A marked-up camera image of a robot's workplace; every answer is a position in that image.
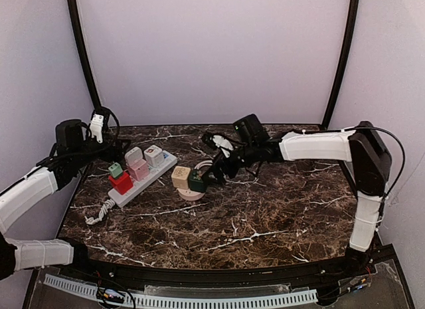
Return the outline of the dark green cube adapter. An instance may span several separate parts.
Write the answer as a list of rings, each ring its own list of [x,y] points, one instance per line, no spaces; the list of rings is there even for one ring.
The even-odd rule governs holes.
[[[189,175],[189,189],[198,193],[205,193],[207,185],[202,179],[203,173],[199,169],[193,169]]]

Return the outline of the mint green usb charger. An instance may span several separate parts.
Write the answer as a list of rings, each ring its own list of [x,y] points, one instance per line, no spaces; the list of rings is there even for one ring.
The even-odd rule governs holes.
[[[124,171],[118,162],[115,162],[110,165],[108,167],[108,171],[113,179],[119,179],[124,174]]]

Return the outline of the pink cube socket adapter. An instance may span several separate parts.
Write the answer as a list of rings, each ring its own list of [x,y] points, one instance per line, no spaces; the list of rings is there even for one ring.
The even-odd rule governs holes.
[[[136,181],[141,181],[149,175],[149,166],[144,159],[128,165],[127,170],[130,176]]]

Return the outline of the white cube tiger adapter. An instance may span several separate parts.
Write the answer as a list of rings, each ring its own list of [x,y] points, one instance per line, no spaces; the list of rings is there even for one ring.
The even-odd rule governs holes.
[[[156,145],[148,147],[143,153],[145,160],[151,167],[159,167],[164,162],[163,150]]]

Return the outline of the pink round socket hub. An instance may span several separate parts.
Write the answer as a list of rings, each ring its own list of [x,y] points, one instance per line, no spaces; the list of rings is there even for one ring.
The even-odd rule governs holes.
[[[179,194],[179,197],[185,201],[198,201],[205,195],[205,193],[192,191],[190,189],[177,189],[177,193]]]

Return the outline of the red cube socket adapter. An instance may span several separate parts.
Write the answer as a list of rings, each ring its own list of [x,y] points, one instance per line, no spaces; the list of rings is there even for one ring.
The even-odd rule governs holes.
[[[133,188],[133,181],[130,175],[127,172],[123,172],[123,174],[118,178],[113,178],[111,175],[108,176],[112,187],[120,194],[126,194],[130,189]]]

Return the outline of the beige cube adapter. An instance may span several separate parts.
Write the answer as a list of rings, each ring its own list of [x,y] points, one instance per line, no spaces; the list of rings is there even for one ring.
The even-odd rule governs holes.
[[[189,189],[189,176],[191,168],[176,166],[171,174],[171,180],[173,186],[177,189],[187,190]]]

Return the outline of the white power strip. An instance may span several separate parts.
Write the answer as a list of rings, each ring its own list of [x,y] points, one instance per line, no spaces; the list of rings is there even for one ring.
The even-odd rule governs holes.
[[[144,177],[141,181],[130,178],[133,182],[133,187],[123,195],[118,193],[117,190],[111,189],[108,191],[108,197],[115,202],[115,204],[123,208],[127,203],[136,198],[142,191],[147,189],[155,181],[157,181],[163,174],[169,171],[177,164],[177,157],[168,151],[164,150],[163,154],[165,160],[158,167],[149,167],[149,175]]]

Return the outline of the small white adapter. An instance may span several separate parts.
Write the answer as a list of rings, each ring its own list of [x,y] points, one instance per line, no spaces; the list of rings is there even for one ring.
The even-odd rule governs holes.
[[[139,147],[134,147],[125,154],[127,165],[134,165],[141,159],[143,159],[143,152]]]

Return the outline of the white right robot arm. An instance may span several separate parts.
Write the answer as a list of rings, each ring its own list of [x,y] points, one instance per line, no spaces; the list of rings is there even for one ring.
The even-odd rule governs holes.
[[[333,160],[343,164],[343,173],[357,198],[357,209],[349,248],[366,252],[379,223],[384,203],[395,184],[389,181],[392,156],[380,137],[393,133],[361,121],[356,126],[337,130],[291,130],[271,136],[255,114],[235,123],[239,139],[221,133],[205,132],[202,141],[218,150],[203,174],[205,184],[223,185],[240,169],[254,164],[297,160]]]

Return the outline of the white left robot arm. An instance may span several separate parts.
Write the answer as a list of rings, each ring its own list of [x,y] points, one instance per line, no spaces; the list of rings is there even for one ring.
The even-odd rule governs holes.
[[[16,240],[5,234],[11,225],[45,197],[66,187],[80,170],[100,159],[123,160],[130,140],[111,134],[106,116],[94,114],[89,124],[65,120],[55,128],[56,141],[49,155],[1,192],[1,278],[17,271],[51,265],[83,266],[85,244],[74,239]]]

